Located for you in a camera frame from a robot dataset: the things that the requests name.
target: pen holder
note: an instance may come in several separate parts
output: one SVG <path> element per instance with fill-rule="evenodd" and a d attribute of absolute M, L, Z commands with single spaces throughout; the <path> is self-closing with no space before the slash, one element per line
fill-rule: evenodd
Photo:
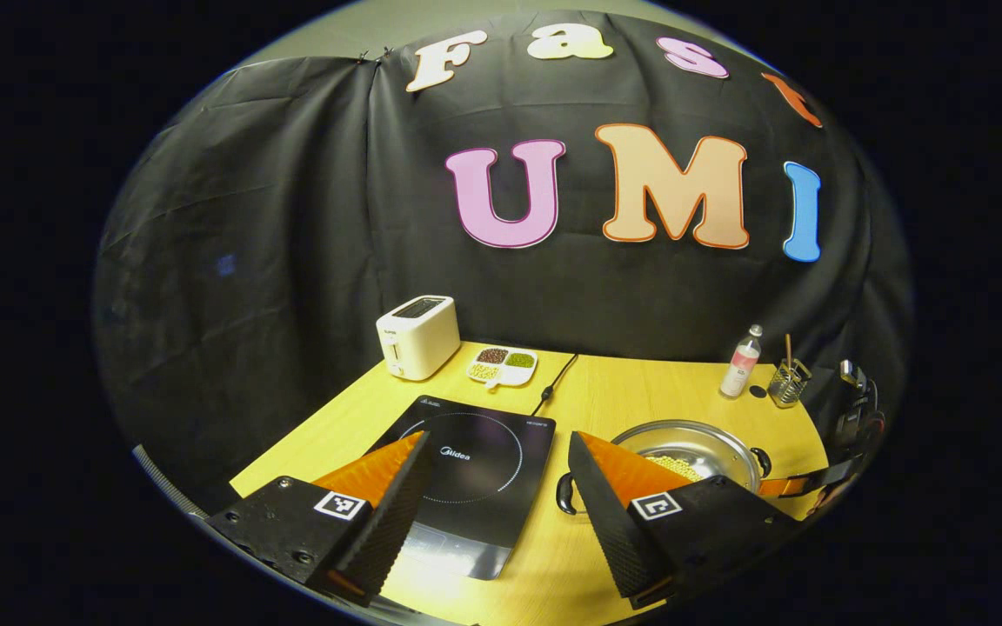
<path fill-rule="evenodd" d="M 776 407 L 790 409 L 799 402 L 808 382 L 811 382 L 811 370 L 802 361 L 795 360 L 795 368 L 792 368 L 787 360 L 781 360 L 772 382 L 768 384 L 768 395 Z"/>

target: toaster slot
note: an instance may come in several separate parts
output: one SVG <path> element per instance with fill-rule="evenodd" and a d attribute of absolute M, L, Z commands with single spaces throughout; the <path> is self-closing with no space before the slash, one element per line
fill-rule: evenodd
<path fill-rule="evenodd" d="M 421 297 L 418 300 L 410 302 L 410 304 L 402 306 L 400 310 L 393 314 L 393 317 L 418 318 L 440 304 L 443 304 L 443 298 L 441 297 Z"/>

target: black curtain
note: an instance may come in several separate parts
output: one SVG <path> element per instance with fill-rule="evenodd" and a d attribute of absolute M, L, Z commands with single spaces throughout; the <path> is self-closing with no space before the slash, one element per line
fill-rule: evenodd
<path fill-rule="evenodd" d="M 531 32 L 587 23 L 605 59 L 532 58 Z M 481 29 L 449 82 L 406 92 L 414 51 Z M 698 43 L 727 79 L 664 59 Z M 469 23 L 385 58 L 299 58 L 220 76 L 154 139 L 116 198 L 95 278 L 95 341 L 123 431 L 207 511 L 227 481 L 381 360 L 373 324 L 421 293 L 451 295 L 465 340 L 637 360 L 720 362 L 748 326 L 763 361 L 783 334 L 819 380 L 850 358 L 891 418 L 913 317 L 907 250 L 874 168 L 793 80 L 824 128 L 761 76 L 775 70 L 662 24 L 554 11 Z M 602 234 L 615 179 L 600 124 L 643 124 L 687 165 L 698 140 L 740 143 L 742 249 Z M 559 216 L 525 248 L 490 247 L 458 218 L 445 160 L 497 150 L 498 217 L 528 209 L 516 143 L 556 139 Z M 792 160 L 822 178 L 821 257 L 785 256 Z M 649 201 L 649 219 L 660 224 Z M 696 211 L 688 230 L 701 218 Z M 825 431 L 825 382 L 808 405 Z M 390 416 L 393 421 L 397 416 Z"/>

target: pot handle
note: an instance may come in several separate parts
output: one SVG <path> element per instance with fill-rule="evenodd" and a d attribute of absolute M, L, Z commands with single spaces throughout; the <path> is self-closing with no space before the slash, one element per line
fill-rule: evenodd
<path fill-rule="evenodd" d="M 559 483 L 556 484 L 556 504 L 560 511 L 567 515 L 577 515 L 577 511 L 574 511 L 574 507 L 570 504 L 571 497 L 574 495 L 572 479 L 571 473 L 567 472 L 559 477 Z"/>
<path fill-rule="evenodd" d="M 761 461 L 761 469 L 764 470 L 761 478 L 768 478 L 768 475 L 772 473 L 772 457 L 768 456 L 768 453 L 761 451 L 760 448 L 748 448 L 756 455 L 756 459 Z"/>

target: black induction cooker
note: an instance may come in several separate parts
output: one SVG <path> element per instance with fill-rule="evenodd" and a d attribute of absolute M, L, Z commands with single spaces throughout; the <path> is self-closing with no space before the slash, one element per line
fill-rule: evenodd
<path fill-rule="evenodd" d="M 421 431 L 431 433 L 435 466 L 401 554 L 497 578 L 544 478 L 556 423 L 421 396 L 370 451 Z"/>

